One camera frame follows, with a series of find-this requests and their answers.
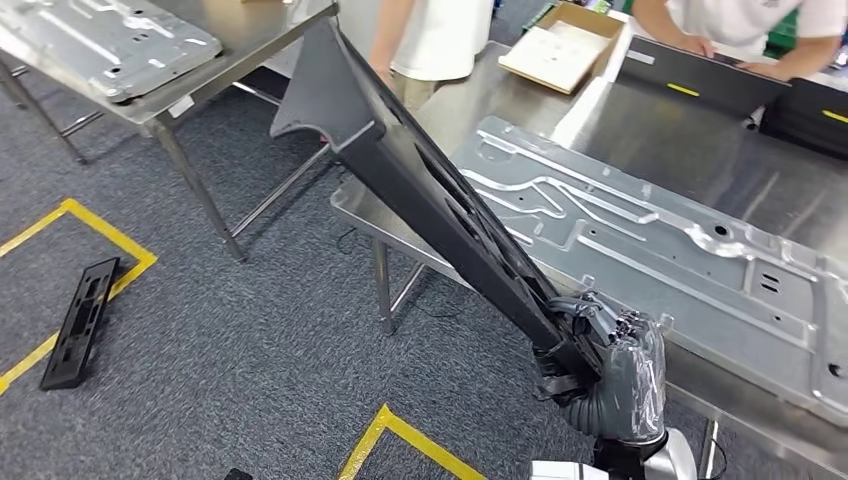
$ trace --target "embossed metal plate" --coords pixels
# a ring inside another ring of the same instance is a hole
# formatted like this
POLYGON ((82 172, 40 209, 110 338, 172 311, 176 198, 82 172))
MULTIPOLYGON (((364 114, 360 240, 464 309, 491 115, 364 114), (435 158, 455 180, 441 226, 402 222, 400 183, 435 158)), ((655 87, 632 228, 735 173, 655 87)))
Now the embossed metal plate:
POLYGON ((451 160, 537 262, 848 425, 848 266, 495 117, 451 160))
POLYGON ((111 102, 144 95, 221 51, 212 35, 144 0, 8 0, 0 22, 111 102))

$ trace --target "person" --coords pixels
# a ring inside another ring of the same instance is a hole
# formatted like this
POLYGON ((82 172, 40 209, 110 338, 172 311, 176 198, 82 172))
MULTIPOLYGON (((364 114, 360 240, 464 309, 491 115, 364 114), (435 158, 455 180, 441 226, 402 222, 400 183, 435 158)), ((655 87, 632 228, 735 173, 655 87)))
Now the person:
POLYGON ((410 110, 467 77, 489 38, 494 0, 381 0, 371 67, 410 110))
POLYGON ((848 21, 848 0, 635 0, 632 13, 656 40, 712 57, 712 42, 762 55, 768 32, 796 8, 795 48, 774 64, 739 65, 787 81, 830 64, 848 21))

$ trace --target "yellow tape marking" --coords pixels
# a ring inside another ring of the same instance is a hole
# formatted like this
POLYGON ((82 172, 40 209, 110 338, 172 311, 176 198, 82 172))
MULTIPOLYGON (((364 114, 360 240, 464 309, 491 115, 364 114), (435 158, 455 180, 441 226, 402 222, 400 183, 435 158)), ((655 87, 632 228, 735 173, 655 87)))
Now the yellow tape marking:
MULTIPOLYGON (((126 288, 130 282, 138 278, 139 275, 144 273, 145 270, 156 263, 156 255, 153 255, 150 251, 135 243, 135 241, 133 241, 130 237, 121 233, 121 231, 117 228, 113 227, 72 198, 66 199, 59 204, 59 207, 56 210, 48 213, 44 218, 37 221, 34 225, 27 228, 8 242, 0 245, 0 258, 14 250, 16 247, 19 247, 22 243, 32 238, 38 232, 44 230, 48 225, 58 220, 66 213, 70 213, 81 222, 88 225, 92 230, 103 235, 109 239, 109 241, 132 255, 137 260, 137 263, 132 269, 130 269, 129 272, 115 280, 115 283, 112 285, 112 290, 109 293, 109 300, 115 298, 115 295, 121 293, 121 291, 126 288)), ((44 343, 39 345, 38 348, 30 352, 23 358, 23 360, 18 362, 17 365, 12 367, 11 370, 0 375, 0 395, 2 395, 3 392, 9 388, 9 385, 17 380, 18 377, 23 375, 27 370, 32 368, 33 365, 47 356, 47 354, 53 350, 53 346, 56 345, 56 339, 58 337, 59 332, 54 333, 45 340, 44 343)))
POLYGON ((666 86, 668 88, 672 89, 672 90, 677 90, 678 92, 682 92, 682 93, 685 93, 687 95, 692 95, 693 97, 700 97, 701 96, 701 94, 696 92, 695 90, 689 90, 688 88, 681 87, 680 85, 675 85, 673 83, 669 83, 666 86))
POLYGON ((825 117, 830 117, 830 118, 832 118, 834 120, 838 120, 842 123, 848 123, 848 117, 840 115, 836 112, 833 112, 833 111, 830 111, 830 110, 822 110, 822 113, 824 114, 825 117))
POLYGON ((435 442, 424 436, 423 433, 416 430, 410 424, 406 423, 400 417, 395 416, 389 410, 388 405, 383 405, 374 421, 365 430, 362 438, 354 447, 350 454, 347 463, 345 463, 342 473, 339 474, 339 480, 353 480, 359 469, 365 463, 365 459, 374 449, 383 430, 389 429, 397 436, 402 438, 408 444, 415 447, 418 451, 427 455, 434 462, 438 463, 445 470, 454 474, 460 480, 483 480, 486 477, 479 472, 469 467, 462 460, 456 458, 453 454, 437 445, 435 442))

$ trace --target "white t-shirt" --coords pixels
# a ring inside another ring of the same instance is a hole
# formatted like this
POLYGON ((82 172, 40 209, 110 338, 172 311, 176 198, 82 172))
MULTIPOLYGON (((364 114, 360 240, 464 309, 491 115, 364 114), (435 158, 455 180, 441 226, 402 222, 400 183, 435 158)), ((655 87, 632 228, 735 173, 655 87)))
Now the white t-shirt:
POLYGON ((417 0, 392 69, 415 80, 464 78, 489 39, 494 0, 417 0))
POLYGON ((842 35, 848 21, 848 0, 668 0, 666 6, 684 32, 757 54, 795 8, 798 37, 842 35))

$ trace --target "stainless steel table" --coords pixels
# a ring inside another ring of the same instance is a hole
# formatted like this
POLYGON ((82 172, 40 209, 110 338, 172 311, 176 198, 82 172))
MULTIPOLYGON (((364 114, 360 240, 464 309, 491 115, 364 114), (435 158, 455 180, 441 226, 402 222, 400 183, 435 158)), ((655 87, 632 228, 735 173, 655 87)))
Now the stainless steel table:
MULTIPOLYGON (((113 104, 90 89, 83 78, 69 75, 59 65, 43 57, 37 50, 18 41, 15 36, 0 28, 0 49, 13 55, 29 68, 40 71, 65 87, 82 95, 95 104, 100 112, 117 116, 125 122, 138 127, 146 136, 156 137, 168 152, 183 175, 189 187, 200 200, 203 209, 212 221, 218 234, 226 242, 230 251, 238 259, 243 259, 241 248, 235 236, 278 198, 294 180, 312 166, 326 149, 320 150, 307 160, 292 177, 289 177, 271 193, 253 212, 248 214, 238 226, 227 227, 206 187, 189 162, 186 153, 177 141, 172 126, 178 118, 190 113, 197 105, 203 104, 225 88, 233 85, 242 77, 256 69, 273 54, 294 42, 318 18, 334 15, 336 4, 332 0, 313 0, 310 10, 314 12, 308 20, 294 24, 293 10, 300 2, 285 4, 282 1, 245 2, 240 0, 152 0, 156 5, 168 10, 177 17, 192 23, 217 37, 223 47, 223 54, 200 67, 182 75, 171 82, 136 98, 128 104, 113 104)), ((65 146, 75 152, 65 138, 69 129, 82 128, 80 123, 90 123, 90 116, 83 117, 67 129, 60 131, 44 114, 26 89, 17 82, 16 73, 0 65, 0 84, 19 103, 35 110, 52 128, 65 146)), ((267 96, 265 100, 273 101, 267 96)))
MULTIPOLYGON (((746 131, 721 115, 620 85, 596 82, 574 101, 498 68, 505 51, 487 45, 469 79, 442 87, 417 112, 446 153, 483 117, 495 115, 771 233, 848 259, 848 243, 839 241, 848 225, 848 166, 746 131)), ((373 236, 386 332, 393 331, 392 314, 425 266, 465 284, 356 179, 342 185, 331 203, 343 219, 373 236), (394 297, 386 245, 419 262, 394 297)), ((562 273, 542 269, 555 283, 568 283, 562 273)), ((816 479, 848 478, 848 430, 674 344, 666 353, 670 398, 709 419, 705 439, 715 438, 721 423, 816 479)), ((700 473, 709 477, 713 443, 705 447, 700 473)))

